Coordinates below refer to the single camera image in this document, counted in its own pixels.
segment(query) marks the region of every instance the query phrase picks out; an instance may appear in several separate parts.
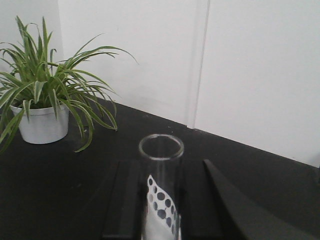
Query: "polka dot pattern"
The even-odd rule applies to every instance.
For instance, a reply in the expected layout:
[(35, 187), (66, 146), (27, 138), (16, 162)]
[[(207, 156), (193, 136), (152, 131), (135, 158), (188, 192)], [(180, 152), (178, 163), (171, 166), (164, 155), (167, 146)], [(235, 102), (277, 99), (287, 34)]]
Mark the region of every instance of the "polka dot pattern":
[(151, 175), (147, 179), (148, 193), (147, 200), (151, 211), (157, 216), (162, 225), (168, 229), (170, 234), (177, 234), (176, 220), (177, 210), (172, 198), (157, 185)]

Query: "spider plant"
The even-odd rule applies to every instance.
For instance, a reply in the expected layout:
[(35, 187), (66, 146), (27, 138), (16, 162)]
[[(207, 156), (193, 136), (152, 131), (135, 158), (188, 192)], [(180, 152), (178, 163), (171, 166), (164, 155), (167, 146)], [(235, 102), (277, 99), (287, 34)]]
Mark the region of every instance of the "spider plant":
[[(72, 57), (54, 63), (53, 54), (56, 49), (49, 50), (52, 32), (48, 34), (44, 17), (41, 30), (35, 24), (38, 32), (37, 39), (28, 32), (30, 24), (24, 25), (18, 16), (16, 22), (22, 42), (18, 45), (2, 42), (1, 44), (9, 45), (9, 48), (0, 49), (2, 53), (0, 59), (12, 68), (10, 73), (0, 71), (0, 108), (2, 111), (0, 152), (3, 152), (13, 140), (22, 116), (25, 114), (29, 119), (30, 109), (53, 107), (57, 117), (60, 105), (65, 104), (72, 113), (84, 141), (83, 146), (75, 152), (80, 152), (90, 145), (94, 123), (107, 129), (117, 130), (114, 118), (116, 105), (108, 95), (108, 93), (115, 92), (100, 77), (76, 67), (97, 55), (115, 58), (117, 55), (115, 51), (122, 51), (133, 56), (121, 48), (108, 45), (84, 50), (98, 35), (84, 44)], [(99, 98), (111, 101), (114, 115), (100, 104)], [(10, 106), (21, 108), (21, 111), (13, 116)]]

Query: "white paper with dots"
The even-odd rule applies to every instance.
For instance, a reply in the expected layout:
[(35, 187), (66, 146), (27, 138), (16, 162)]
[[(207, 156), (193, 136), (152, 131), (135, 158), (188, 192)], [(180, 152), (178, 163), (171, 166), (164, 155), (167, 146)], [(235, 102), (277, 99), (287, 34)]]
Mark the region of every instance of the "white paper with dots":
[(172, 198), (157, 185), (151, 175), (147, 179), (147, 186), (144, 240), (175, 240), (178, 235), (178, 215)]

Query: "dark gray dot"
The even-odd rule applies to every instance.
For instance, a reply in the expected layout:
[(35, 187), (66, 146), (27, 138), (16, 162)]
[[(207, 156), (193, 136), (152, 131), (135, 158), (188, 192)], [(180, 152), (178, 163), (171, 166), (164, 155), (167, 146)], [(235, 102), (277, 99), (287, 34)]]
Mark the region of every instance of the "dark gray dot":
[(171, 201), (170, 201), (170, 199), (166, 199), (164, 203), (165, 203), (165, 205), (166, 205), (167, 208), (169, 208), (169, 207), (171, 206)]
[(157, 196), (157, 198), (158, 198), (159, 200), (165, 199), (165, 194), (164, 194), (163, 192), (158, 192), (158, 194), (157, 194), (156, 196)]
[(169, 228), (171, 227), (171, 218), (170, 217), (168, 217), (166, 219), (166, 224), (168, 225)]
[(166, 218), (166, 211), (163, 210), (163, 209), (158, 210), (157, 214), (161, 219), (165, 219)]

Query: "glass rim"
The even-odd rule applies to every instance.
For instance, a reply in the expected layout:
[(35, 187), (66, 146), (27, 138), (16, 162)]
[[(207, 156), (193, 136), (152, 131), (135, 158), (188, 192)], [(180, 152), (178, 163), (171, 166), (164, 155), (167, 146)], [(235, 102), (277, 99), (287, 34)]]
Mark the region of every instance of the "glass rim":
[[(155, 138), (159, 138), (159, 137), (165, 137), (168, 138), (170, 140), (173, 140), (174, 142), (176, 142), (179, 146), (179, 150), (176, 151), (175, 153), (169, 155), (169, 156), (162, 156), (162, 157), (158, 157), (158, 156), (152, 156), (147, 154), (144, 149), (143, 149), (143, 145), (147, 140), (150, 139), (155, 139)], [(169, 135), (169, 134), (160, 134), (160, 133), (155, 133), (155, 134), (151, 134), (148, 136), (145, 136), (144, 138), (141, 139), (141, 141), (139, 142), (139, 152), (143, 157), (149, 158), (151, 160), (155, 160), (155, 161), (167, 161), (173, 158), (179, 158), (182, 156), (182, 154), (185, 151), (185, 146), (184, 143), (181, 141), (180, 138), (173, 136), (173, 135)]]

